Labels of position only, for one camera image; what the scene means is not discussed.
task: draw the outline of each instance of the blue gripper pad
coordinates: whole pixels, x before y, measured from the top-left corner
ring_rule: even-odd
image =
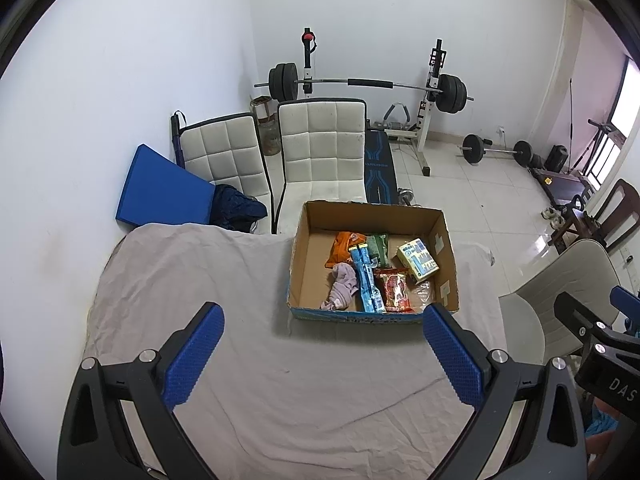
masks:
[[[225,315],[222,307],[215,304],[166,370],[162,402],[169,411],[187,402],[224,330]]]
[[[617,285],[611,289],[609,303],[634,323],[640,323],[640,298]]]
[[[484,402],[482,371],[433,306],[422,314],[422,332],[460,402],[478,410]]]

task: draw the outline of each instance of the white padded chair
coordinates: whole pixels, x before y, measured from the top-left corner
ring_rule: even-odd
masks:
[[[273,193],[250,113],[218,117],[179,131],[184,167],[208,182],[229,184],[267,208],[255,233],[273,232]]]
[[[502,296],[500,309],[507,336],[507,352],[514,360],[543,364],[582,347],[554,315],[554,302],[568,292],[605,323],[618,310],[609,293],[620,281],[607,251],[594,240],[580,240],[512,294]]]
[[[308,200],[366,202],[364,133],[359,99],[318,98],[278,106],[284,190],[277,232],[294,234]]]

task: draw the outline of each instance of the white wall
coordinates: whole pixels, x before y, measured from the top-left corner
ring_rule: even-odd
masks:
[[[318,36],[316,76],[379,78],[423,86],[437,38],[446,73],[466,83],[468,102],[456,114],[436,113],[431,130],[495,137],[530,134],[549,85],[565,0],[251,0],[260,80],[279,62],[294,61],[302,78],[300,36]],[[315,96],[363,98],[369,117],[405,102],[415,120],[420,92],[316,85]]]
[[[136,146],[248,109],[248,0],[57,0],[0,80],[2,415],[55,478],[58,435]]]
[[[582,35],[575,59],[574,88],[574,144],[572,161],[587,147],[596,128],[587,119],[604,122],[618,92],[624,69],[626,49],[604,18],[596,12],[584,12]],[[546,157],[554,144],[570,145],[570,95],[567,91],[556,124],[541,150]],[[586,163],[585,155],[580,168]]]

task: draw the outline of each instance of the pink cloth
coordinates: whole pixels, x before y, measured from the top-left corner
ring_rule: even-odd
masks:
[[[358,290],[356,271],[349,264],[335,264],[333,272],[334,286],[329,293],[329,299],[320,305],[321,310],[345,310]]]

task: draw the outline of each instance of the blue folded mat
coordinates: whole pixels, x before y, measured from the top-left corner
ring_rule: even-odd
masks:
[[[209,224],[215,189],[140,144],[122,189],[116,220],[136,227],[149,223]]]

